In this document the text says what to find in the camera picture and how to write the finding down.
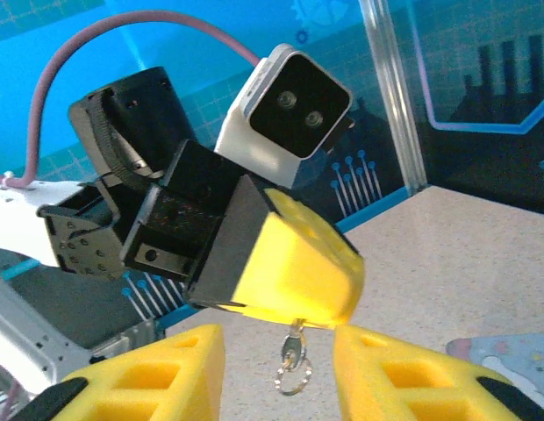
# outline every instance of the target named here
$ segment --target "speckled countertop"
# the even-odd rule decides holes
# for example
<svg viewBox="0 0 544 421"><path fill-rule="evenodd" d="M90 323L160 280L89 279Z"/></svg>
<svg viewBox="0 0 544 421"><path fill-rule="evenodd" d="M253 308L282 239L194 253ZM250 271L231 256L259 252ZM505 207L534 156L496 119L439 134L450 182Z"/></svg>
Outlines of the speckled countertop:
<svg viewBox="0 0 544 421"><path fill-rule="evenodd" d="M354 325L441 352L460 337L544 332L544 216L431 187L347 236L368 270ZM172 332L208 323L225 331L222 421L340 419L332 332L305 331L313 377L287 398L272 380L286 326L204 310Z"/></svg>

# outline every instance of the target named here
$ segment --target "metal keyring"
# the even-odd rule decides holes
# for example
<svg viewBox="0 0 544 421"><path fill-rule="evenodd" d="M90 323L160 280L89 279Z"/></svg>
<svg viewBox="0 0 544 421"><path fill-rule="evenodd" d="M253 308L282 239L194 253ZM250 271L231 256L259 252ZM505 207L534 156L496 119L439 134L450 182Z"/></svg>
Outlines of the metal keyring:
<svg viewBox="0 0 544 421"><path fill-rule="evenodd" d="M276 378L274 379L274 387L276 390L278 390L282 395L284 396L294 396L297 393L301 392L305 386L307 386L307 383L311 379L311 374L313 367L311 366L311 363L306 358L303 360L302 365L305 365L305 377L304 379L292 390L282 390L282 378L283 375L286 373L286 371L289 371L289 367L291 365L291 359L287 359L283 362L282 366L278 368L278 371L276 373Z"/></svg>

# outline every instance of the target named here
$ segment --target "key ring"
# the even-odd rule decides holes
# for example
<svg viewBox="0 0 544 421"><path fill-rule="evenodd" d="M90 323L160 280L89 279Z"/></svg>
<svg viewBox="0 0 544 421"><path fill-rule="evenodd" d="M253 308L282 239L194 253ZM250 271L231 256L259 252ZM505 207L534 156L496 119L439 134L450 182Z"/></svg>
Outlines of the key ring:
<svg viewBox="0 0 544 421"><path fill-rule="evenodd" d="M274 379L274 387L284 396L294 396L299 392L303 391L303 389L305 389L305 386L307 386L307 383L309 383L312 375L313 368L311 366L311 363L305 358L303 360L303 365L305 365L305 377L303 378L303 380L294 389L283 390L282 378L283 375L285 375L286 371L290 371L289 368L292 362L292 359L287 359L286 361L284 361L282 366L278 368L278 371L276 372L276 378Z"/></svg>
<svg viewBox="0 0 544 421"><path fill-rule="evenodd" d="M290 333L284 338L282 343L283 362L276 372L274 387L284 396L294 396L301 392L311 379L312 366L306 356L307 346L305 336L303 335L303 322L301 319L295 320L290 327ZM303 380L294 389L283 390L283 375L286 372L293 373L302 366L305 368L305 377Z"/></svg>

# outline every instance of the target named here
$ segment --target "camera lens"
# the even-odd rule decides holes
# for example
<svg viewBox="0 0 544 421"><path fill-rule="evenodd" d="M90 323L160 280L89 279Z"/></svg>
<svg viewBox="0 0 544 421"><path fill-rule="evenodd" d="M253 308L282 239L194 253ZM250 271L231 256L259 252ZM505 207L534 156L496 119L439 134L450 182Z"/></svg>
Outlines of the camera lens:
<svg viewBox="0 0 544 421"><path fill-rule="evenodd" d="M285 110L292 109L297 102L297 97L293 92L285 90L278 96L278 105L280 105Z"/></svg>
<svg viewBox="0 0 544 421"><path fill-rule="evenodd" d="M318 111L310 112L305 118L305 124L311 129L315 129L323 124L323 116Z"/></svg>

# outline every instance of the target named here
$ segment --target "yellow foam block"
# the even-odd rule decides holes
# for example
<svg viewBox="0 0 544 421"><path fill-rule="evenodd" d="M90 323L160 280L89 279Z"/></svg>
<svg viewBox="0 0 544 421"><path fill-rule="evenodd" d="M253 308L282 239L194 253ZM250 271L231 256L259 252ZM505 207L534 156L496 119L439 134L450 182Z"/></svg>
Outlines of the yellow foam block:
<svg viewBox="0 0 544 421"><path fill-rule="evenodd" d="M476 380L484 367L355 326L334 336L344 421L518 421Z"/></svg>
<svg viewBox="0 0 544 421"><path fill-rule="evenodd" d="M218 420L224 370L221 327L200 326L72 373L89 385L54 421Z"/></svg>
<svg viewBox="0 0 544 421"><path fill-rule="evenodd" d="M276 189L265 190L278 213L261 228L228 307L244 315L334 328L354 313L364 286L363 258L323 218Z"/></svg>

